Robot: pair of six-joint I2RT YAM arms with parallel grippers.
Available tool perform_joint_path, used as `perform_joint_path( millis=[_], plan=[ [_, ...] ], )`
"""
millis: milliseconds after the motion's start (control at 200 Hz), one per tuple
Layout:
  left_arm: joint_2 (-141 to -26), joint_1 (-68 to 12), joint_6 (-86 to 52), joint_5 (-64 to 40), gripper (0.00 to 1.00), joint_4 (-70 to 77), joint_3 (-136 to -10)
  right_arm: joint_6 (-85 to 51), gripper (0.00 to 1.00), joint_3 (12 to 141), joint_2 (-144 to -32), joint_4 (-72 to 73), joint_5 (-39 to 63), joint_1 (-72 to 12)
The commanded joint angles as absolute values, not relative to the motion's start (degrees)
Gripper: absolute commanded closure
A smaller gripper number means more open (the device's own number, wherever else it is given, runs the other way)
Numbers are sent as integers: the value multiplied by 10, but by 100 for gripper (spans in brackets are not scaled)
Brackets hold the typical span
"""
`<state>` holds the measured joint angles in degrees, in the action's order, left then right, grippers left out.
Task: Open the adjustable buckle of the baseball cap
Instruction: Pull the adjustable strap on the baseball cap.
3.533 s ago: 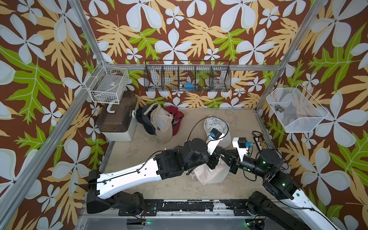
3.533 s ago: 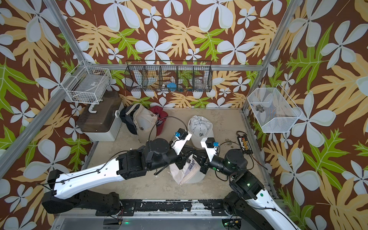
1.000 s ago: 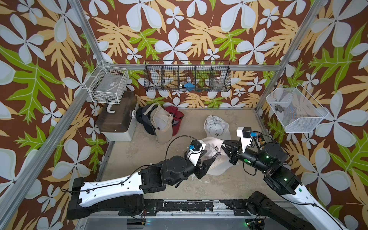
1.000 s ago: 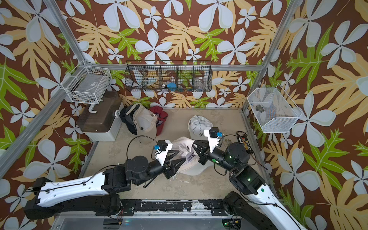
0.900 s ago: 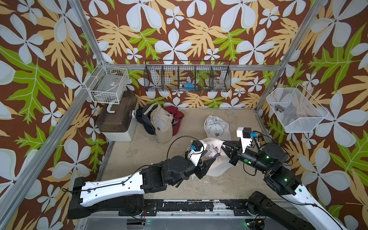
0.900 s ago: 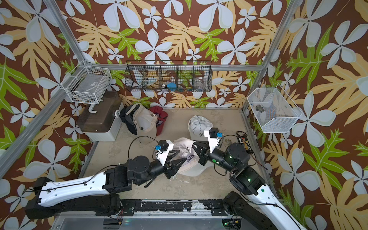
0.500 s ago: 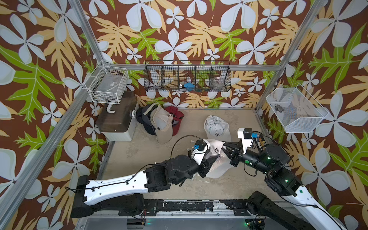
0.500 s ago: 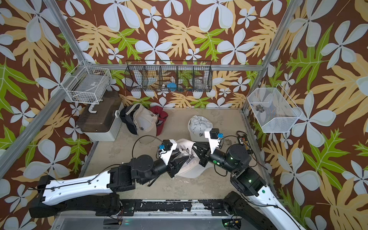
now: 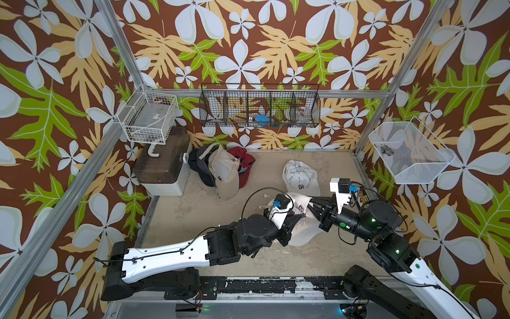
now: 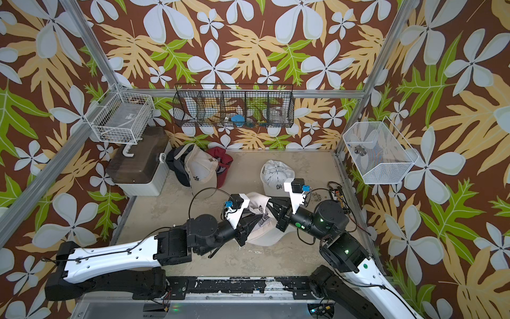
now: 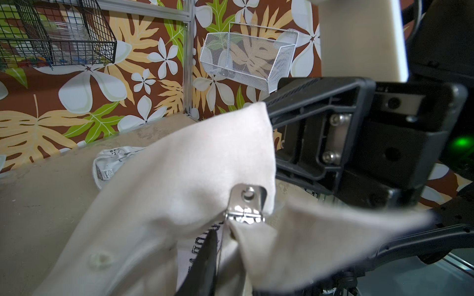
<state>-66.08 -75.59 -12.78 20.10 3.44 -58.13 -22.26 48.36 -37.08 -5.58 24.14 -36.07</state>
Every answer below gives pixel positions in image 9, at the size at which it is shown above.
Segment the red baseball cap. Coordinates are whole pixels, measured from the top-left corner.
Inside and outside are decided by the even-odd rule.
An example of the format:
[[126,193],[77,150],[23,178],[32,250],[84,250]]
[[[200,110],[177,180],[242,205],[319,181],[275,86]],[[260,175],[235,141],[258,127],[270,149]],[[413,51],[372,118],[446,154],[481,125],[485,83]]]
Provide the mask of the red baseball cap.
[[239,188],[242,189],[248,182],[250,171],[256,159],[250,155],[246,149],[242,147],[234,147],[228,150],[228,153],[233,155],[239,163]]

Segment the beige baseball cap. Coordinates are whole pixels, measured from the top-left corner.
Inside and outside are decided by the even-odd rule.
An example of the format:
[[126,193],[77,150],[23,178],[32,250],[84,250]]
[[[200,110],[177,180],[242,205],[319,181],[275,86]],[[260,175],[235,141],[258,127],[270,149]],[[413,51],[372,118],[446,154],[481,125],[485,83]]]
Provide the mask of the beige baseball cap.
[[239,191],[239,161],[228,153],[220,144],[203,146],[210,148],[217,146],[217,150],[209,158],[209,169],[215,178],[215,189],[219,199],[227,200]]

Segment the dark grey baseball cap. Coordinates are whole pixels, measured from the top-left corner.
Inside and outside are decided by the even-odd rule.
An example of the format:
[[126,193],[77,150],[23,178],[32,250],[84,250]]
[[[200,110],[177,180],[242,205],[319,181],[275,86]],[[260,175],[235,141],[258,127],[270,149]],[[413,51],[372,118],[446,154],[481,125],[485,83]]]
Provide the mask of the dark grey baseball cap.
[[201,181],[208,187],[215,187],[215,178],[209,169],[209,158],[217,148],[217,146],[211,146],[210,148],[201,148],[197,151],[197,173]]

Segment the white New York baseball cap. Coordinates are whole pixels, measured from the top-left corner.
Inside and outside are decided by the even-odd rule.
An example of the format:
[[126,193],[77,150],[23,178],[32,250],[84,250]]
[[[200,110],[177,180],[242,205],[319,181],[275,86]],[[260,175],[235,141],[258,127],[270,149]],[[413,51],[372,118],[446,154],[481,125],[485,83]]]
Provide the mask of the white New York baseball cap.
[[292,159],[287,162],[284,166],[282,178],[287,191],[290,193],[309,197],[319,197],[321,195],[317,171],[302,161]]

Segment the black baseball cap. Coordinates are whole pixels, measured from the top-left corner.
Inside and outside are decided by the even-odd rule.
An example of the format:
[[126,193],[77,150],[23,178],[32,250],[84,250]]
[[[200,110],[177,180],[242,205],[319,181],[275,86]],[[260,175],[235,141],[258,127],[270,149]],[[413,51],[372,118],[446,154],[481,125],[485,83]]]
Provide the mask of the black baseball cap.
[[194,149],[189,153],[188,164],[190,168],[202,176],[210,176],[209,153],[206,148]]

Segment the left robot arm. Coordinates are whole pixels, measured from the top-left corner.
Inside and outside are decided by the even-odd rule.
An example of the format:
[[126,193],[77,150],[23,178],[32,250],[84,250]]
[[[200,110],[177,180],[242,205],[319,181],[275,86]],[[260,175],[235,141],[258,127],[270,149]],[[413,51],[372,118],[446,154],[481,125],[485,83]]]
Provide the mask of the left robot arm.
[[291,195],[279,194],[262,215],[210,227],[189,241],[144,249],[117,242],[110,256],[101,261],[106,267],[101,300],[122,300],[140,291],[190,298],[200,290],[199,268],[255,257],[274,241],[287,245],[304,217],[302,209]]

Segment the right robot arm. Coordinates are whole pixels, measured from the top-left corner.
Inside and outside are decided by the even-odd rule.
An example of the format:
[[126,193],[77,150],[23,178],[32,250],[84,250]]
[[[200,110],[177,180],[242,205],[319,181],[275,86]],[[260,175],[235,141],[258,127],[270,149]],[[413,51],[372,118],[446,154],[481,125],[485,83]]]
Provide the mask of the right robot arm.
[[346,206],[364,187],[349,179],[333,178],[331,198],[312,197],[308,209],[320,222],[320,229],[332,225],[367,242],[367,252],[390,276],[409,287],[435,318],[476,318],[457,296],[438,279],[398,227],[402,216],[385,199],[369,200],[353,211]]

